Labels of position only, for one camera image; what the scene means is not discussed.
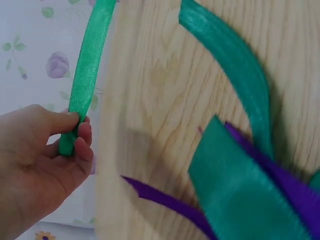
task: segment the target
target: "green ribbon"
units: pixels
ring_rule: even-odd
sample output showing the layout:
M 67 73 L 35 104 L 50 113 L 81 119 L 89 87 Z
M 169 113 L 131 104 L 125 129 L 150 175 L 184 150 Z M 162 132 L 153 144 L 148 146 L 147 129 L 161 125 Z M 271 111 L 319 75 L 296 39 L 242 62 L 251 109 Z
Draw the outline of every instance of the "green ribbon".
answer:
M 84 33 L 68 108 L 69 112 L 79 113 L 78 125 L 84 121 L 92 101 L 100 59 L 115 5 L 116 0 L 97 0 Z M 59 143 L 61 155 L 70 156 L 73 153 L 78 125 L 72 132 L 61 135 Z
M 182 0 L 179 23 L 214 56 L 246 111 L 254 144 L 273 157 L 269 90 L 246 43 L 194 0 Z M 281 190 L 214 117 L 189 170 L 197 198 L 219 240 L 308 240 L 309 233 Z
M 269 90 L 252 51 L 223 20 L 194 0 L 182 0 L 179 23 L 219 62 L 248 115 L 254 144 L 273 158 Z
M 310 239 L 283 193 L 216 116 L 206 127 L 188 171 L 219 240 Z

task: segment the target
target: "wood grain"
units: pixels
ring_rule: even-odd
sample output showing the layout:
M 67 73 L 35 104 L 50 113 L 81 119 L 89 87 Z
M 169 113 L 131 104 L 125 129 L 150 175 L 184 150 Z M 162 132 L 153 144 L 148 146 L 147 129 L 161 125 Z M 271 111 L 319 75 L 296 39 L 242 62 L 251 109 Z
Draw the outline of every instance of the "wood grain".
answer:
M 320 165 L 320 1 L 201 0 L 263 64 L 276 157 L 308 179 Z M 250 132 L 211 54 L 178 24 L 179 0 L 121 0 L 103 94 L 98 239 L 194 240 L 188 220 L 143 199 L 119 177 L 197 205 L 187 169 L 213 114 Z

